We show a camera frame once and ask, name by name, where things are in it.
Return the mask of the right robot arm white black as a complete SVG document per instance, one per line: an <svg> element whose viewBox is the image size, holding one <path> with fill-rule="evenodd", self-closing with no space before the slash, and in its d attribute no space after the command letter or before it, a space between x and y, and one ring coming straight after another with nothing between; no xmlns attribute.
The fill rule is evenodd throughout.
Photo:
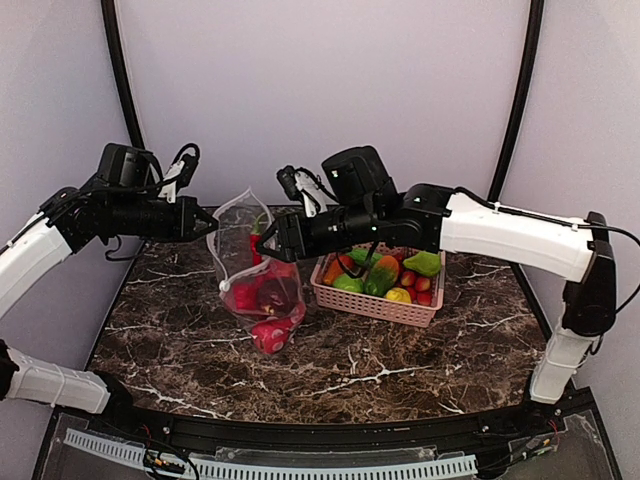
<svg viewBox="0 0 640 480"><path fill-rule="evenodd" d="M625 304L603 215L550 216L485 201L464 187L419 183L397 191L372 146L352 147L322 168L336 207L312 217L287 214L272 221L260 254L293 263L357 244L384 243L439 253L471 253L531 266L566 282L564 310L531 376L529 397L553 405L608 332Z"/></svg>

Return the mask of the red chili pepper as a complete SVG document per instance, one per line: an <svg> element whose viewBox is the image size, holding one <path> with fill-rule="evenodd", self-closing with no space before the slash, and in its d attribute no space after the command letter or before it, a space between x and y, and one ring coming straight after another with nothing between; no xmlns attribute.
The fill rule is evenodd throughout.
<svg viewBox="0 0 640 480"><path fill-rule="evenodd" d="M253 266L257 266L262 262L262 256L257 250L257 245L261 238L262 233L268 227L268 225L269 225L269 219L266 213L259 214L254 220L254 223L249 235Z"/></svg>

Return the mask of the small red apple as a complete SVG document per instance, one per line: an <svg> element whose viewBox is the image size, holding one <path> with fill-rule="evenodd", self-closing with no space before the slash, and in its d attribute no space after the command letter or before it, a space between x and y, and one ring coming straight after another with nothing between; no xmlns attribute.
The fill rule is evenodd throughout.
<svg viewBox="0 0 640 480"><path fill-rule="evenodd" d="M416 302L421 306L432 305L432 293L430 291L422 291L416 294Z"/></svg>
<svg viewBox="0 0 640 480"><path fill-rule="evenodd" d="M432 286L431 279L428 278L428 277L424 277L424 276L417 277L416 281L414 283L414 289L418 293L430 291L431 290L431 286Z"/></svg>
<svg viewBox="0 0 640 480"><path fill-rule="evenodd" d="M417 280L417 274L415 272L410 270L405 270L402 273L399 279L399 282L402 287L413 287L416 280Z"/></svg>

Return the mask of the dark red round fruit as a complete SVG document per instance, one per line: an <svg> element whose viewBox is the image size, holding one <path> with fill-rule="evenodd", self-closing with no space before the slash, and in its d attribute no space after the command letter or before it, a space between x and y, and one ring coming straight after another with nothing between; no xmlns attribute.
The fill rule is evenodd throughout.
<svg viewBox="0 0 640 480"><path fill-rule="evenodd" d="M257 304L266 314L274 316L283 316L293 308L293 301L286 289L286 283L277 279L267 280L260 286Z"/></svg>

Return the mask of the clear zip top bag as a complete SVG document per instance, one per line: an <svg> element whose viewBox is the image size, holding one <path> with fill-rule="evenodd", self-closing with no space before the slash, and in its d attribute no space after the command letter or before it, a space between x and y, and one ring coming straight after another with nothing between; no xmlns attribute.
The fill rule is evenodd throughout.
<svg viewBox="0 0 640 480"><path fill-rule="evenodd" d="M213 217L219 221L219 228L207 235L206 243L216 270L219 297L223 306L234 315L240 327L251 335L251 330L259 323L289 319L293 324L289 342L306 316L302 282L299 270L293 263L262 256L262 262L259 265L252 265L249 235L255 218L261 213L268 215L270 225L273 221L270 209L251 189L245 190L216 209ZM286 289L293 301L293 308L289 313L283 316L269 315L262 311L258 304L252 311L235 309L232 294L232 287L235 284L253 284L258 293L260 286L271 279L286 283Z"/></svg>

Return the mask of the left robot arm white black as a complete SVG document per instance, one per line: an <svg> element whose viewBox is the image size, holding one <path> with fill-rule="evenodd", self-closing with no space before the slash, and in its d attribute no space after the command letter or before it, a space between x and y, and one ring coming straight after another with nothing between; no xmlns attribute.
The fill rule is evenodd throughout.
<svg viewBox="0 0 640 480"><path fill-rule="evenodd" d="M196 198L179 193L199 160L199 147L188 143L163 171L148 150L107 144L84 185L56 192L2 246L1 311L7 313L46 273L94 239L185 243L214 232L217 220ZM1 346L1 397L97 415L131 400L109 374L59 366L7 344Z"/></svg>

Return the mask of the red bell pepper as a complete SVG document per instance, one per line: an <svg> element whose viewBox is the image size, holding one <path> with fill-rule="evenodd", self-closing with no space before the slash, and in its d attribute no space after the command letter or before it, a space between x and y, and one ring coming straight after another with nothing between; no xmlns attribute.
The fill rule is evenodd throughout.
<svg viewBox="0 0 640 480"><path fill-rule="evenodd" d="M235 309L252 311L257 307L257 288L250 283L238 283L232 287Z"/></svg>

